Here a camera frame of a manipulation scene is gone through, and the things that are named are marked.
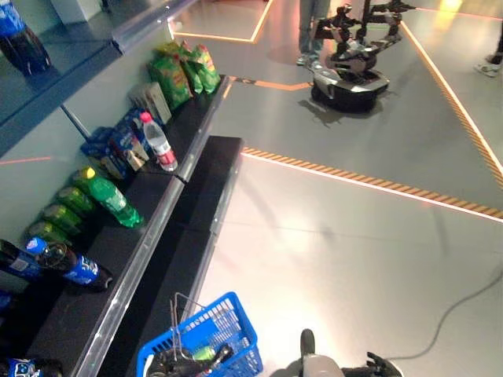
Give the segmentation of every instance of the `shelf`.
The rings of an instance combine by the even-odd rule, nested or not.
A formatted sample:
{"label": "shelf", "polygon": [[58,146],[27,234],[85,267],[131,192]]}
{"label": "shelf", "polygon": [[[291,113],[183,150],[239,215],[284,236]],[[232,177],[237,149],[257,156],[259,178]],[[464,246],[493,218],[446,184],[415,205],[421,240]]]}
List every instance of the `shelf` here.
{"label": "shelf", "polygon": [[95,75],[195,1],[109,0],[110,13],[87,23],[57,25],[39,36],[53,62],[40,75],[24,77],[0,57],[0,157]]}
{"label": "shelf", "polygon": [[97,294],[69,284],[28,354],[62,361],[66,376],[96,375],[182,188],[169,175],[136,175],[126,197],[145,217],[145,226],[106,225],[87,253],[110,269],[114,283]]}
{"label": "shelf", "polygon": [[[138,350],[171,326],[169,301],[174,293],[181,292],[190,298],[199,296],[218,236],[211,231],[212,220],[215,213],[225,212],[229,203],[242,142],[234,137],[209,138],[130,302],[99,376],[134,376]],[[194,198],[198,198],[196,205],[193,205]],[[195,221],[194,229],[180,223],[180,218],[175,216],[183,213],[185,218],[199,218],[200,212],[209,221]]]}
{"label": "shelf", "polygon": [[218,234],[240,166],[243,140],[211,136],[172,220],[186,229]]}
{"label": "shelf", "polygon": [[[187,182],[211,130],[211,120],[223,99],[229,77],[221,75],[218,88],[211,94],[202,93],[180,106],[164,126],[167,139],[178,160],[178,169],[173,172],[182,181]],[[155,163],[149,163],[144,171],[154,174],[171,174]]]}

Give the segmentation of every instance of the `person's leg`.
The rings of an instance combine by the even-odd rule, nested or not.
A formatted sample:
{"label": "person's leg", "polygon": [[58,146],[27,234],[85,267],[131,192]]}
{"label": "person's leg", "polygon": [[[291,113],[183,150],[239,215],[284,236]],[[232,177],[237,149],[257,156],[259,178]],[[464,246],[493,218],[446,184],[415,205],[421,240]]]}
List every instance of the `person's leg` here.
{"label": "person's leg", "polygon": [[501,35],[496,52],[486,57],[485,64],[477,64],[475,69],[489,77],[496,77],[503,65],[503,22],[501,22]]}
{"label": "person's leg", "polygon": [[[330,0],[315,0],[313,9],[313,18],[326,18],[330,8]],[[319,60],[321,50],[323,49],[323,39],[314,39],[311,44],[311,51],[309,58],[311,60]]]}
{"label": "person's leg", "polygon": [[496,53],[491,57],[489,63],[501,64],[502,61],[503,61],[503,22],[501,22],[500,42],[497,44]]}
{"label": "person's leg", "polygon": [[307,62],[310,51],[310,29],[313,16],[313,4],[315,0],[299,0],[299,50],[301,57],[297,60],[298,65]]}

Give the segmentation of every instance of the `shopping basket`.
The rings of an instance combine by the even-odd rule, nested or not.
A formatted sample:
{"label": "shopping basket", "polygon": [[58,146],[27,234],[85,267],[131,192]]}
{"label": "shopping basket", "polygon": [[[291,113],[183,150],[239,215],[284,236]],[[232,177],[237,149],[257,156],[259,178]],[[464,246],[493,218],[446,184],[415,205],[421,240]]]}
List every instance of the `shopping basket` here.
{"label": "shopping basket", "polygon": [[[176,304],[172,312],[176,313]],[[136,376],[143,377],[145,362],[150,355],[177,346],[174,344],[176,339],[191,354],[207,346],[215,351],[225,343],[232,347],[234,355],[208,377],[253,377],[263,370],[257,334],[234,292],[223,295],[177,327],[171,327],[145,344],[138,353]]]}

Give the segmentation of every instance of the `shoe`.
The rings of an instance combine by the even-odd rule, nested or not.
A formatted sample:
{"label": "shoe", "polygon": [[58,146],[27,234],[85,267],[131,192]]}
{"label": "shoe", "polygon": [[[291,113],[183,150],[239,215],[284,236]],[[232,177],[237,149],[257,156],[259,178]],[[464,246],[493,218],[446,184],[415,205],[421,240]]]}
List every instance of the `shoe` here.
{"label": "shoe", "polygon": [[299,59],[297,59],[296,63],[297,65],[306,65],[308,61],[309,57],[307,55],[301,55]]}
{"label": "shoe", "polygon": [[311,69],[322,69],[323,66],[321,65],[319,60],[313,60],[311,63]]}
{"label": "shoe", "polygon": [[496,77],[501,69],[501,64],[491,64],[491,63],[477,64],[474,68],[478,72],[488,77]]}

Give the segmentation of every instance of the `black cable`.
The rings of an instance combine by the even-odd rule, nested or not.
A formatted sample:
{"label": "black cable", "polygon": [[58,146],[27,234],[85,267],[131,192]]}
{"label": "black cable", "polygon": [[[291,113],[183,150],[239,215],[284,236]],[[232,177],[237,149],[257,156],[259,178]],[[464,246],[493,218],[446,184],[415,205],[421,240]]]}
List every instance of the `black cable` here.
{"label": "black cable", "polygon": [[433,335],[433,339],[431,340],[430,344],[424,350],[422,350],[421,352],[416,353],[414,355],[410,355],[410,356],[386,357],[386,359],[387,360],[393,360],[393,361],[396,361],[396,360],[412,360],[412,359],[417,359],[418,357],[422,357],[426,353],[430,352],[431,349],[433,348],[433,346],[437,343],[437,340],[439,339],[440,331],[442,330],[442,326],[443,326],[444,322],[446,321],[447,317],[458,306],[464,304],[465,302],[471,300],[472,298],[475,298],[478,295],[481,295],[482,293],[484,293],[485,291],[491,289],[493,286],[495,286],[501,280],[502,277],[503,277],[503,271],[501,271],[500,274],[497,276],[497,278],[494,279],[492,282],[490,282],[488,285],[486,285],[485,287],[479,289],[477,292],[474,292],[474,293],[472,293],[472,294],[470,294],[470,295],[462,298],[458,302],[455,302],[449,309],[447,309],[447,311],[442,315],[442,318],[440,318],[440,322],[439,322],[439,325],[437,326],[435,334]]}

